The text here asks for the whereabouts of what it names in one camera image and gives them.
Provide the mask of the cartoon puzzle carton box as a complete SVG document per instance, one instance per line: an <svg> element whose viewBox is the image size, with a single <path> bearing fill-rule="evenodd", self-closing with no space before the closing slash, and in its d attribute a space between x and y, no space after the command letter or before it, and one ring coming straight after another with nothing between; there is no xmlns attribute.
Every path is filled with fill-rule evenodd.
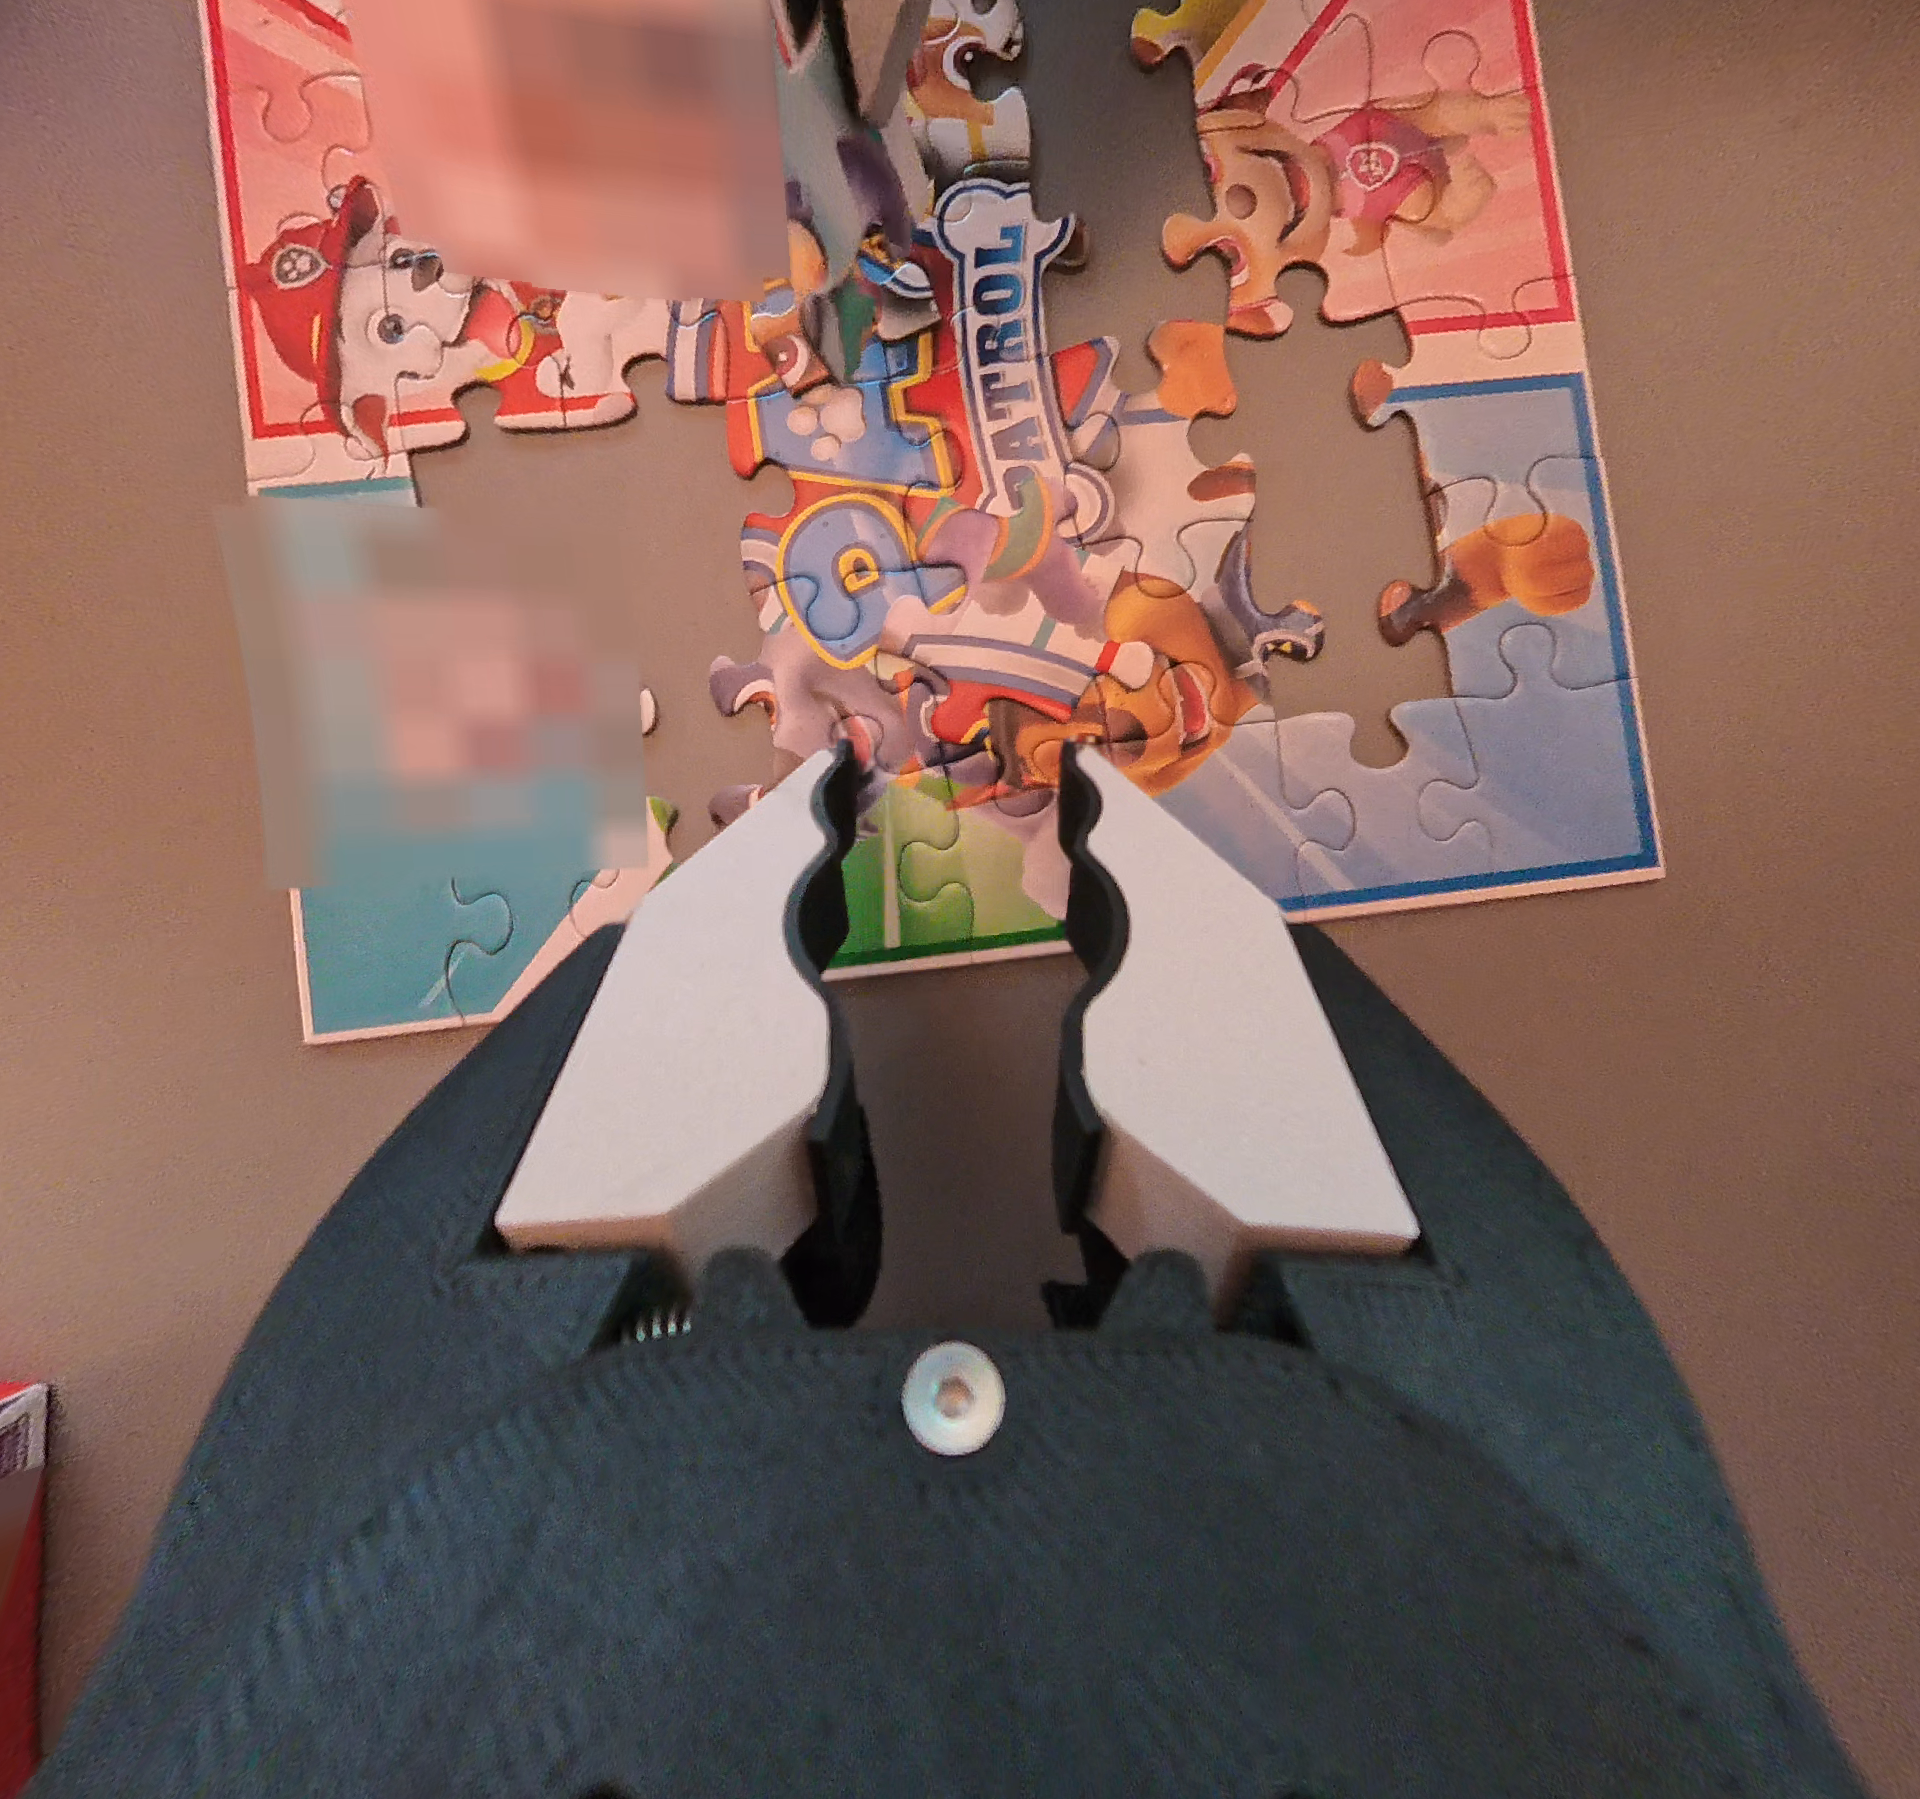
<svg viewBox="0 0 1920 1799"><path fill-rule="evenodd" d="M39 1601L49 1388L2 1383L2 1798L39 1761Z"/></svg>

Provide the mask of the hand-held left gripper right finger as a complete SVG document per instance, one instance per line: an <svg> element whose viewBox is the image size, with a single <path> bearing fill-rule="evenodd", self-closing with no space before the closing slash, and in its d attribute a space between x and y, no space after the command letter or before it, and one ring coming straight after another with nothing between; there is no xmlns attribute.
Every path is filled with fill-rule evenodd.
<svg viewBox="0 0 1920 1799"><path fill-rule="evenodd" d="M1087 975L1061 1023L1054 1195L1091 1325L1130 1260L1199 1264L1217 1318L1255 1255L1401 1257L1419 1237L1292 932L1092 747L1058 793L1066 940Z"/></svg>

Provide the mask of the brown desk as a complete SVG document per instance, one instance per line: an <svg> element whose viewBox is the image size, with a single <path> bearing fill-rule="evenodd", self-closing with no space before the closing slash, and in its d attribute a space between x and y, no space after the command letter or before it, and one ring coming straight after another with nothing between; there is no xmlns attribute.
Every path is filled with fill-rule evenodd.
<svg viewBox="0 0 1920 1799"><path fill-rule="evenodd" d="M1666 1332L1915 1796L1915 8L1536 0L1660 884L1331 935ZM265 1294L472 1043L301 1048L194 0L4 0L4 1377L59 1738Z"/></svg>

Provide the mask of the assembled cartoon jigsaw puzzle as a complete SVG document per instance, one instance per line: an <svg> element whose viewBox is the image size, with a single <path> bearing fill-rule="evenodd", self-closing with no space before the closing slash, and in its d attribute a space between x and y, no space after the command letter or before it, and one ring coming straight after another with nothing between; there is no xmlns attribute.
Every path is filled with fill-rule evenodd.
<svg viewBox="0 0 1920 1799"><path fill-rule="evenodd" d="M456 394L580 435L631 419L652 361L721 409L770 509L721 516L756 655L714 707L774 748L852 741L869 808L848 865L846 971L1051 947L1051 801L1094 738L1290 915L1347 916L1660 873L1626 616L1552 167L1530 0L1176 0L1133 58L1193 69L1207 203L1165 259L1227 272L1207 321L1119 346L1044 326L1044 279L1087 253L1039 214L1032 125L976 69L1021 53L1018 0L928 0L882 138L914 247L858 247L833 378L801 307L852 249L809 201L793 281L745 302L562 296L445 270L381 190L342 0L199 0L247 489L416 500L413 455L462 443ZM1193 429L1255 407L1251 355L1290 321L1391 317L1399 368L1357 371L1358 418L1411 425L1431 567L1380 592L1380 636L1447 648L1448 688L1350 715L1290 672L1325 645L1253 572L1253 462Z"/></svg>

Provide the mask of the cartoon jigsaw puzzle piece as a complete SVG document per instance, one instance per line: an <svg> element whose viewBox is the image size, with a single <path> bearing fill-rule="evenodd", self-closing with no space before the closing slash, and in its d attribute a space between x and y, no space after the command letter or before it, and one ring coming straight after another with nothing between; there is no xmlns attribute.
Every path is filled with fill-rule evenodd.
<svg viewBox="0 0 1920 1799"><path fill-rule="evenodd" d="M863 235L846 277L825 294L818 351L827 372L846 385L871 337L886 344L916 337L939 321L939 302L914 258L914 220L881 138L856 130L839 136L836 150Z"/></svg>

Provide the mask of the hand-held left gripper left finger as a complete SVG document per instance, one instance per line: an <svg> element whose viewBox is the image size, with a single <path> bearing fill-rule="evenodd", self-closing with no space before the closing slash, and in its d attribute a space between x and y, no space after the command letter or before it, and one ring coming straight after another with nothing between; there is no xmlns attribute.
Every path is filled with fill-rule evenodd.
<svg viewBox="0 0 1920 1799"><path fill-rule="evenodd" d="M843 1327L876 1286L876 1165L823 972L848 932L860 764L804 760L634 910L495 1228L512 1246L783 1260Z"/></svg>

